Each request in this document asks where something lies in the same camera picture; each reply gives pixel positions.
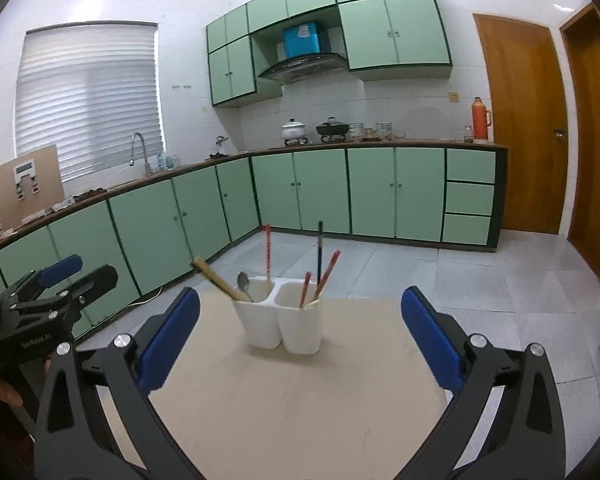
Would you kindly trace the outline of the left hand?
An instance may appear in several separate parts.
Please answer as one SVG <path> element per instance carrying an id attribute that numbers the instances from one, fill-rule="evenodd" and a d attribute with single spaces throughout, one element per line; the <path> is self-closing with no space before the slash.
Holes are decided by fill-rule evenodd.
<path id="1" fill-rule="evenodd" d="M 37 412 L 52 362 L 51 354 L 24 360 L 0 358 L 0 400 L 32 414 Z"/>

